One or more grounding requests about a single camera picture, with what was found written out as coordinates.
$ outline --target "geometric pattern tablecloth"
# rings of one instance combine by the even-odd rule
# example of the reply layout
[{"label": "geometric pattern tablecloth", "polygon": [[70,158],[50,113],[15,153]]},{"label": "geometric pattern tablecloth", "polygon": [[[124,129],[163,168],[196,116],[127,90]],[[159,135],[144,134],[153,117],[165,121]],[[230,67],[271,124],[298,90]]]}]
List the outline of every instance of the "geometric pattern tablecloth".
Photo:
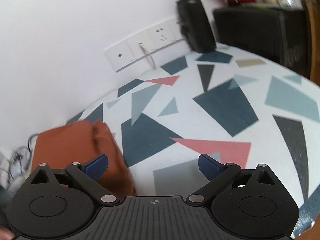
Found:
[{"label": "geometric pattern tablecloth", "polygon": [[267,163],[300,207],[294,234],[320,213],[320,89],[255,54],[218,44],[110,93],[68,122],[110,127],[139,195],[188,196],[208,180],[199,154]]}]

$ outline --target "electrical outlet panel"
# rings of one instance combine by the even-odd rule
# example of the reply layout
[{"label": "electrical outlet panel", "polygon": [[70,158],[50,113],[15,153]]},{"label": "electrical outlet panel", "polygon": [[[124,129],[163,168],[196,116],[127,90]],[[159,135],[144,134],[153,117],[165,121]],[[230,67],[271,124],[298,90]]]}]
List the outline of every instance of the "electrical outlet panel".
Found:
[{"label": "electrical outlet panel", "polygon": [[170,29],[176,41],[183,39],[183,36],[180,33],[180,21],[178,17],[174,17],[167,21],[169,23]]},{"label": "electrical outlet panel", "polygon": [[175,42],[175,38],[171,32],[168,22],[163,22],[152,26],[148,29],[148,33],[157,49]]},{"label": "electrical outlet panel", "polygon": [[153,44],[147,30],[139,32],[126,39],[126,42],[135,59],[142,58],[148,53],[152,53],[156,50],[156,46]]},{"label": "electrical outlet panel", "polygon": [[113,69],[116,71],[135,61],[135,58],[125,41],[121,41],[111,48],[106,49],[104,53]]}]

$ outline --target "orange cloth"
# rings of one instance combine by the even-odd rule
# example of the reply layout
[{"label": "orange cloth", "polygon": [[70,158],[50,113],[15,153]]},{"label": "orange cloth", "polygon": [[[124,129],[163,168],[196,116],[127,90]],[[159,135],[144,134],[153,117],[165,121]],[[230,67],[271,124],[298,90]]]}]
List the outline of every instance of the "orange cloth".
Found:
[{"label": "orange cloth", "polygon": [[82,120],[39,134],[32,170],[40,163],[47,163],[51,169],[62,169],[72,162],[85,163],[100,153],[108,156],[109,166],[97,182],[119,198],[135,195],[123,156],[109,127],[101,120],[93,125]]}]

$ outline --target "blue gripper pad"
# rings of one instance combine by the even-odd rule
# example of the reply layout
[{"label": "blue gripper pad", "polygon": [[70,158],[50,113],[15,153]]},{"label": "blue gripper pad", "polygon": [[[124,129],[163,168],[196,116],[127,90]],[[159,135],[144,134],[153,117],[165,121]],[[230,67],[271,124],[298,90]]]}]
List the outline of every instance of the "blue gripper pad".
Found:
[{"label": "blue gripper pad", "polygon": [[201,173],[209,180],[218,177],[224,171],[224,165],[217,162],[207,154],[201,154],[198,159],[198,166]]},{"label": "blue gripper pad", "polygon": [[108,169],[108,157],[107,155],[99,155],[97,159],[93,160],[90,164],[84,167],[84,173],[87,174],[91,179],[97,180],[103,173]]}]

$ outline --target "wooden furniture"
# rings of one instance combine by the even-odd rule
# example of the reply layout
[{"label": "wooden furniture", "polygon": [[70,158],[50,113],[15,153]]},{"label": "wooden furniture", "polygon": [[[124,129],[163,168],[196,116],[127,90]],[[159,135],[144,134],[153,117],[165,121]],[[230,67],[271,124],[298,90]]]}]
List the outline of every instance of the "wooden furniture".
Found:
[{"label": "wooden furniture", "polygon": [[302,0],[308,12],[310,36],[310,80],[320,85],[320,0]]}]

